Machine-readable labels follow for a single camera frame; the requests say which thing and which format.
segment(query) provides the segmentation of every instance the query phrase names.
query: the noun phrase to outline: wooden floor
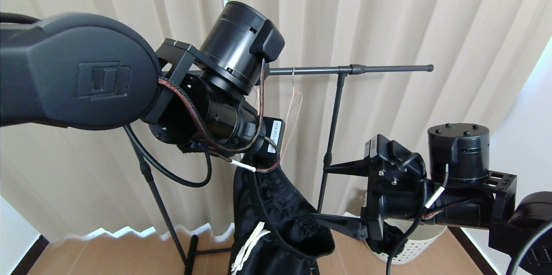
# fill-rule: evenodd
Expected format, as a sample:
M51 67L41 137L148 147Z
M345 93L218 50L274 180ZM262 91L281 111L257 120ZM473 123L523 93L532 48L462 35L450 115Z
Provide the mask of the wooden floor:
M190 236L179 232L185 250ZM363 242L334 233L335 252L319 259L322 275L385 274L385 263ZM199 234L199 250L229 247L232 236L215 238L211 230ZM193 275L226 275L229 253L198 256ZM184 266L170 238L158 234L140 237L131 232L112 237L101 234L89 240L66 238L50 244L29 275L181 275ZM447 230L414 261L392 268L393 275L480 275L481 271Z

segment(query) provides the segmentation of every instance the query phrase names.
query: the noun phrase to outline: curtain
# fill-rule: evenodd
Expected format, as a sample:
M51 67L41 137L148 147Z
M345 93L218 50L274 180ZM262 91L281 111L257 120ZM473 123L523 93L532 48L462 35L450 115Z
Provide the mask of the curtain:
M361 159L375 134L395 139L427 161L426 130L444 122L501 124L552 35L552 0L238 0L274 21L286 40L271 67L426 65L433 72L348 76L333 163ZM98 13L134 28L154 49L164 37L196 46L222 0L2 0L2 11L43 18ZM336 76L271 76L266 115L286 118L282 168L317 203ZM301 92L290 108L292 87ZM254 104L255 95L248 98ZM161 163L191 181L205 177L202 155L183 155L132 125ZM97 228L154 226L165 232L122 129L88 132L25 124L2 128L1 192L49 240ZM174 224L209 222L215 234L232 221L233 168L213 159L200 189L154 177ZM329 175L323 211L359 212L366 179Z

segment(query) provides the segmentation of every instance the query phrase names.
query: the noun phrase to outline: white plastic basket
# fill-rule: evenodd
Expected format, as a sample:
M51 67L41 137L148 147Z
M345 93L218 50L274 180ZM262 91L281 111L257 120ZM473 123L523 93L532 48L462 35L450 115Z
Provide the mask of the white plastic basket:
M394 225L397 228L400 228L402 232L406 232L412 222L405 221L405 220L394 220L394 219L388 219L385 220L389 225ZM416 258L424 249L426 249L429 245L431 245L434 240L436 240L445 230L447 229L446 226L443 225L420 225L408 238L408 241L406 241L404 250L398 254L398 256L393 258L393 264L394 265L400 265L409 263L414 258ZM382 259L383 261L387 261L388 255L386 253L375 253L371 251L376 255L379 259Z

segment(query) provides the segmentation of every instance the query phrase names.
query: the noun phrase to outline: dark brown baseboard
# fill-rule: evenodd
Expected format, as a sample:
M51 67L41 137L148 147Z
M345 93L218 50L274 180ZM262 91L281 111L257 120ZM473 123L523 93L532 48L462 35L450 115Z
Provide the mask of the dark brown baseboard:
M475 247L461 228L450 226L449 230L468 253L470 258L475 262L475 265L477 265L483 275L499 275L495 272L483 255L481 255L481 252L479 252L477 247Z
M46 246L48 246L50 242L44 238L44 236L40 235L36 242L31 246L29 251L25 254L23 259L19 262L19 264L16 266L16 268L13 270L12 275L26 275L31 270L31 267L33 267L34 263L42 252L46 249Z

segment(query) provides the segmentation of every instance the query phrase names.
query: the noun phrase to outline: wall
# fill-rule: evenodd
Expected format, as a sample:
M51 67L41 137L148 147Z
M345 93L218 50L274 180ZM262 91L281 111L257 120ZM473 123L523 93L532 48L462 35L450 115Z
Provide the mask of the wall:
M517 203L533 192L552 191L552 39L505 121L491 139L493 170L518 175ZM504 274L510 258L487 246L489 233L465 229L481 252ZM517 274L526 275L519 269Z
M10 275L40 234L4 198L0 207L0 275Z

